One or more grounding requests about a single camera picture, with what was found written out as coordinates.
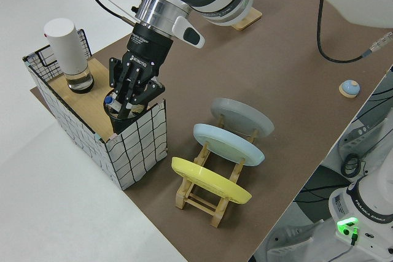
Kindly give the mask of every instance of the wooden base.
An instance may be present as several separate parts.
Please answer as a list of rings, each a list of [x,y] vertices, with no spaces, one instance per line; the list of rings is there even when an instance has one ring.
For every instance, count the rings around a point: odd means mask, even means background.
[[[106,115],[103,107],[104,98],[111,90],[109,87],[109,72],[95,58],[88,61],[88,66],[94,77],[94,86],[88,93],[77,94],[72,92],[68,88],[64,75],[52,79],[49,81],[49,85],[106,142],[113,135],[111,120]]]
[[[224,118],[221,115],[218,126],[220,128],[224,127]],[[249,142],[253,143],[258,131],[255,130],[252,136],[248,139]],[[200,166],[204,166],[210,151],[208,150],[208,143],[205,143],[199,155],[194,159],[194,163]],[[239,179],[241,170],[244,166],[245,160],[243,159],[240,163],[235,164],[232,174],[229,178],[233,183],[236,183]],[[194,207],[212,215],[210,225],[218,227],[221,222],[222,217],[227,209],[229,200],[227,198],[220,198],[218,205],[211,204],[207,200],[192,193],[194,188],[194,183],[183,177],[183,181],[176,193],[176,207],[183,209],[185,203],[193,205]]]
[[[255,8],[251,7],[251,10],[248,13],[248,15],[244,19],[242,19],[239,23],[232,25],[232,27],[238,31],[242,31],[246,29],[248,26],[255,23],[261,17],[262,17],[262,13],[259,10],[256,10]]]

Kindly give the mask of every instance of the plate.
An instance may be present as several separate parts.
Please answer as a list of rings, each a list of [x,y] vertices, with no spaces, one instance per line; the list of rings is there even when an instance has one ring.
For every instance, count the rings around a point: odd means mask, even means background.
[[[252,143],[222,128],[196,124],[194,137],[201,145],[208,142],[208,150],[235,163],[245,159],[245,166],[257,166],[265,159],[265,155]]]
[[[216,98],[211,106],[211,113],[219,120],[224,116],[224,128],[247,136],[255,129],[257,137],[265,137],[273,132],[274,124],[263,113],[253,107],[228,98]]]
[[[245,204],[251,199],[251,194],[244,188],[193,162],[174,157],[172,158],[172,169],[201,188],[221,198],[227,198],[231,202]]]

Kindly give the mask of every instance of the light blue plate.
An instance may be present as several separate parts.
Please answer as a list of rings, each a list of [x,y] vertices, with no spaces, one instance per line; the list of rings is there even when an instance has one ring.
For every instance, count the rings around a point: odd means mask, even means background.
[[[215,126],[196,124],[194,137],[201,145],[208,142],[208,150],[235,163],[245,159],[245,166],[257,166],[265,159],[265,155],[252,143]]]
[[[265,137],[273,132],[274,125],[268,117],[253,107],[228,98],[216,98],[211,113],[217,119],[224,116],[224,128],[251,136],[258,130],[257,137]]]

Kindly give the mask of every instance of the white cylindrical container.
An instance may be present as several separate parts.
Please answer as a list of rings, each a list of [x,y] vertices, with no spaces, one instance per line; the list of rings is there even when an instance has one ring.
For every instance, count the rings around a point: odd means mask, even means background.
[[[76,93],[90,91],[94,79],[88,68],[75,24],[67,18],[56,18],[44,26],[44,32],[66,77],[68,87]]]

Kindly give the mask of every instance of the wooden stand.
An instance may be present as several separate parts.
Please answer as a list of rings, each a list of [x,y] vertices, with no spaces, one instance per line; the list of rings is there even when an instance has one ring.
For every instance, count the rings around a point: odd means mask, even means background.
[[[223,116],[220,117],[218,127],[220,128],[224,127]],[[248,139],[250,143],[254,142],[257,133],[258,131],[255,130],[252,136],[250,136],[250,138]],[[203,167],[209,155],[210,155],[210,151],[208,150],[208,143],[205,143],[201,152],[194,159],[194,163]],[[232,181],[233,183],[236,183],[238,181],[244,162],[245,160],[243,159],[240,163],[235,164],[235,167],[233,168],[232,174],[229,178],[229,180]],[[212,215],[210,225],[217,228],[218,225],[220,224],[222,217],[224,216],[225,210],[227,209],[229,199],[220,198],[218,205],[211,204],[207,200],[192,193],[194,185],[195,184],[193,182],[183,177],[182,184],[176,193],[176,207],[178,207],[179,209],[183,209],[185,203],[189,203],[190,205],[193,205],[194,207]]]
[[[248,15],[244,19],[242,19],[239,23],[232,25],[232,27],[238,31],[242,31],[246,29],[248,26],[255,23],[261,17],[262,17],[262,13],[259,10],[256,10],[255,8],[251,7],[251,10],[248,13]]]

